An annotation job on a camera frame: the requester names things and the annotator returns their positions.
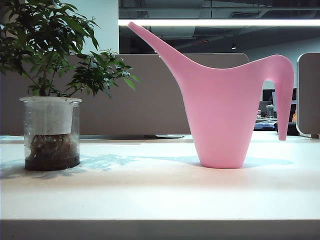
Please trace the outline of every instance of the soil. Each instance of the soil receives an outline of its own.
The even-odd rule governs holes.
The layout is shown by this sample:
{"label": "soil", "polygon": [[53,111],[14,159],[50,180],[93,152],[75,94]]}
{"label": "soil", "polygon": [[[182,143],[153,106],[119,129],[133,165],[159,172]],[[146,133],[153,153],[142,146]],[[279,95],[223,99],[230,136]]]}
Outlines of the soil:
{"label": "soil", "polygon": [[62,170],[80,163],[77,142],[70,134],[35,135],[30,150],[24,165],[27,170]]}

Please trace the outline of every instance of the office desk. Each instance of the office desk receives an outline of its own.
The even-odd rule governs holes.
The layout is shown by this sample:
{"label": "office desk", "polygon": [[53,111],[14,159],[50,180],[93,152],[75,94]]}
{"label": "office desk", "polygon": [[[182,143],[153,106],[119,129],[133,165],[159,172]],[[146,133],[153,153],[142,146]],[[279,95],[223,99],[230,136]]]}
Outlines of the office desk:
{"label": "office desk", "polygon": [[320,238],[320,139],[254,132],[240,169],[202,167],[190,135],[80,151],[32,172],[23,142],[2,141],[2,239]]}
{"label": "office desk", "polygon": [[256,118],[255,119],[256,123],[260,123],[263,121],[278,121],[278,119],[277,118]]}

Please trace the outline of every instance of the pink watering can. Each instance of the pink watering can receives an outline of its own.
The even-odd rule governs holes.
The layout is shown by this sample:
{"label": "pink watering can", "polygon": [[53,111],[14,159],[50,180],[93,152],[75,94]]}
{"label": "pink watering can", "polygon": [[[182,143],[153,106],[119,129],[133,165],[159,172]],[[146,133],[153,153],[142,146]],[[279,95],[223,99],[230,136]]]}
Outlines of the pink watering can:
{"label": "pink watering can", "polygon": [[241,66],[218,69],[200,65],[133,22],[128,27],[162,58],[175,77],[203,166],[240,168],[255,127],[263,82],[274,83],[278,138],[286,140],[294,70],[282,55],[268,56]]}

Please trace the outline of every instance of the gray partition panel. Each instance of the gray partition panel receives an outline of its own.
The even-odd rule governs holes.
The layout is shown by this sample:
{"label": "gray partition panel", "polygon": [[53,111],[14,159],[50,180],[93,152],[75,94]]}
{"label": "gray partition panel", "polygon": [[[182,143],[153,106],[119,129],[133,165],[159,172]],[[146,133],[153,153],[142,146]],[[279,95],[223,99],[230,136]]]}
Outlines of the gray partition panel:
{"label": "gray partition panel", "polygon": [[297,64],[296,127],[303,134],[320,134],[320,53],[305,53]]}
{"label": "gray partition panel", "polygon": [[[186,54],[192,60],[214,68],[231,68],[248,63],[242,53]],[[96,97],[79,93],[80,134],[82,135],[153,135],[189,134],[189,125],[180,89],[173,75],[157,54],[121,54],[132,74],[142,83],[136,91],[123,81],[111,90],[112,99],[104,93]],[[72,77],[68,73],[57,87]],[[28,79],[8,73],[1,79],[1,135],[23,135],[23,104],[27,96]]]}

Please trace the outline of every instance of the ceiling light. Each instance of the ceiling light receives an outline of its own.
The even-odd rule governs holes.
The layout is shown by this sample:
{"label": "ceiling light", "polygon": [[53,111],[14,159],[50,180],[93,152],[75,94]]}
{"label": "ceiling light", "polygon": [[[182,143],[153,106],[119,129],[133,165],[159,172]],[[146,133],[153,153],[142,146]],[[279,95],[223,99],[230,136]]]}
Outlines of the ceiling light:
{"label": "ceiling light", "polygon": [[119,19],[119,26],[315,26],[320,19]]}

